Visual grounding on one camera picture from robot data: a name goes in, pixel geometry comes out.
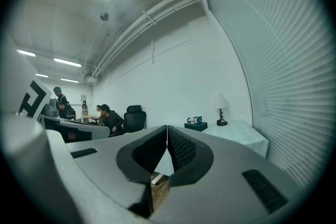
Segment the gray device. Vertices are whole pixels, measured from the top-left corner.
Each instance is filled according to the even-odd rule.
[[[194,130],[164,125],[65,144],[28,118],[9,116],[3,126],[1,145],[17,179],[62,222],[274,223],[302,194],[286,172],[248,147]],[[153,212],[150,175],[166,148],[174,174],[167,199]],[[37,187],[39,178],[48,184]],[[55,205],[54,195],[66,205]]]
[[[41,114],[56,118],[59,116],[58,107],[59,107],[59,104],[58,104],[57,99],[52,98],[50,99],[49,104],[44,105]]]

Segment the coffee mug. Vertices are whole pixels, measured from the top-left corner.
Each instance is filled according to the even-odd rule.
[[[196,122],[197,124],[202,123],[202,116],[196,116],[196,117],[195,117],[195,122]]]
[[[187,119],[187,122],[191,123],[191,124],[195,124],[195,118],[196,118],[196,116],[192,116],[192,117]]]

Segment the chair backrest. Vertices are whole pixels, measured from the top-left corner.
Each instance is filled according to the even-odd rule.
[[[124,114],[124,131],[134,133],[146,127],[146,112],[141,111],[140,105],[131,105]]]
[[[142,108],[141,108],[141,106],[139,104],[137,104],[137,105],[130,105],[127,108],[127,112],[131,112],[131,113],[133,113],[133,112],[140,112],[140,111],[142,111]]]

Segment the cable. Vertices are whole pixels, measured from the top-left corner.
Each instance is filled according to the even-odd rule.
[[[169,181],[169,179],[168,179],[166,182],[163,182],[163,183],[161,183],[161,184],[159,184],[159,185],[151,185],[151,187],[159,187],[159,186],[161,186],[161,185],[163,185],[163,184],[166,184],[168,181]]]

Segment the lamp base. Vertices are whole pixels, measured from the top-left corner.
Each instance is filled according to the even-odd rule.
[[[225,125],[227,125],[227,121],[224,121],[224,120],[218,120],[218,121],[217,121],[217,125],[218,125],[218,126],[225,126]]]

